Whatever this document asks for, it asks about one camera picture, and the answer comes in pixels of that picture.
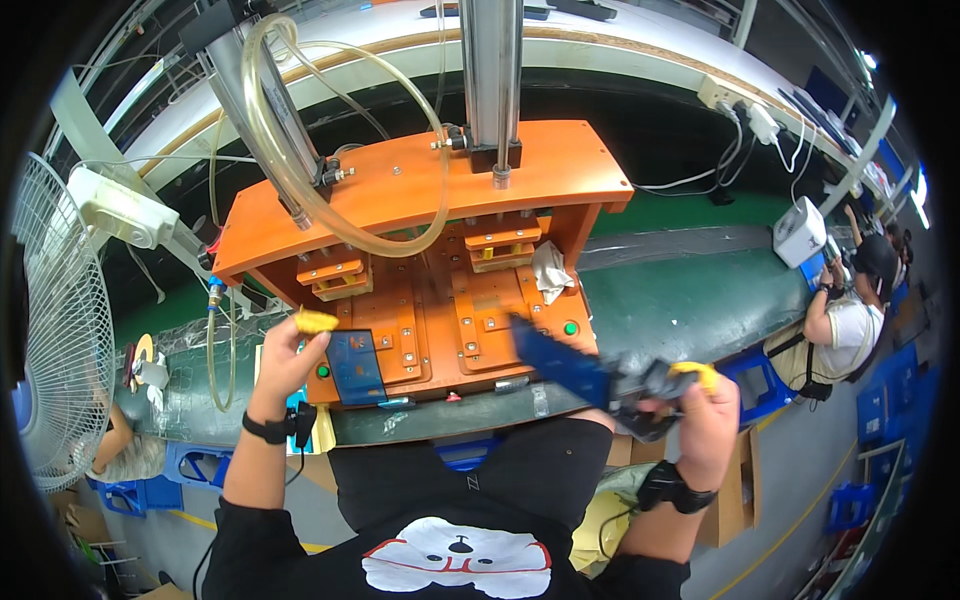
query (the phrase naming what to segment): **white device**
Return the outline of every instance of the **white device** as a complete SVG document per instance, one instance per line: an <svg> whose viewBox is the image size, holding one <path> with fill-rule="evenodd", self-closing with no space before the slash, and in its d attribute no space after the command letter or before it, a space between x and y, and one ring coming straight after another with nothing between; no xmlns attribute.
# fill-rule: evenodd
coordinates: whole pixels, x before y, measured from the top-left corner
<svg viewBox="0 0 960 600"><path fill-rule="evenodd" d="M756 141L764 146L777 141L777 134L780 133L780 126L774 121L764 108L759 104L752 104L747 109L750 116L750 131L756 135Z"/></svg>
<svg viewBox="0 0 960 600"><path fill-rule="evenodd" d="M819 252L826 242L824 216L807 196L801 196L774 225L774 252L791 269Z"/></svg>
<svg viewBox="0 0 960 600"><path fill-rule="evenodd" d="M180 214L129 187L81 167L66 185L84 220L96 229L154 250L173 236Z"/></svg>

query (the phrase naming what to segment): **black wristband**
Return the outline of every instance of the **black wristband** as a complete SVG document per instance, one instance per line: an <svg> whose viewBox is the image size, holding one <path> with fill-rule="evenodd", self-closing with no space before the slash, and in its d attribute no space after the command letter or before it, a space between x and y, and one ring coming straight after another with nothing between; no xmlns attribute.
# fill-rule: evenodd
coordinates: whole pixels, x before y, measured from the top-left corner
<svg viewBox="0 0 960 600"><path fill-rule="evenodd" d="M293 435L293 423L289 420L268 420L262 425L250 418L247 411L243 414L243 428L262 438L267 444L286 444L287 436Z"/></svg>

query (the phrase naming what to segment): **hand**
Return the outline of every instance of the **hand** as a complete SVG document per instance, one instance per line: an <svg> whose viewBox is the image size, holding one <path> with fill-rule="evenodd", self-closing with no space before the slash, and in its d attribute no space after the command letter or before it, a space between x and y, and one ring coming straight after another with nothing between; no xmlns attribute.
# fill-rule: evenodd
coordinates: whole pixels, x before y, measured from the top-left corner
<svg viewBox="0 0 960 600"><path fill-rule="evenodd" d="M643 400L640 410L657 410L661 400ZM717 377L713 394L699 385L680 398L680 460L677 471L695 492L720 488L736 447L740 424L740 389L727 377Z"/></svg>
<svg viewBox="0 0 960 600"><path fill-rule="evenodd" d="M827 265L824 265L823 271L820 272L820 282L824 285L833 285L833 273L830 272Z"/></svg>
<svg viewBox="0 0 960 600"><path fill-rule="evenodd" d="M324 357L330 332L324 331L307 342L297 354L300 340L306 336L297 330L293 317L267 331L260 355L260 375L253 395L260 401L280 405L306 382L306 377Z"/></svg>

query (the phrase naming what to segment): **white t-shirt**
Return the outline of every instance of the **white t-shirt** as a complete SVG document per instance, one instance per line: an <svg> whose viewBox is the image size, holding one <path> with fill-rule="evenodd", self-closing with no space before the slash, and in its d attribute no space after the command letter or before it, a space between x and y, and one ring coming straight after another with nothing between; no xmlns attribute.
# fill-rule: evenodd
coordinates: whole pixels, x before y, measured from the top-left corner
<svg viewBox="0 0 960 600"><path fill-rule="evenodd" d="M875 306L858 300L829 308L827 315L830 319L833 343L830 346L817 344L815 351L828 369L834 372L853 371L863 364L870 355L870 351L876 346L880 329L883 327L883 313ZM863 344L864 336L867 335L868 319L873 321L871 340L860 360L854 364L853 360Z"/></svg>

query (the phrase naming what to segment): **electric fan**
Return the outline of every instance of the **electric fan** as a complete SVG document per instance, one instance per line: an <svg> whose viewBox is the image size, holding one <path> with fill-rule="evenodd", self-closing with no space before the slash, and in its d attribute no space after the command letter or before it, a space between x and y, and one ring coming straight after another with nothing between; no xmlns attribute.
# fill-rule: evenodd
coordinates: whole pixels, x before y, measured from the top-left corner
<svg viewBox="0 0 960 600"><path fill-rule="evenodd" d="M115 376L107 288L73 198L33 153L12 232L29 305L25 379L12 393L16 424L36 487L56 492L90 469L107 427Z"/></svg>

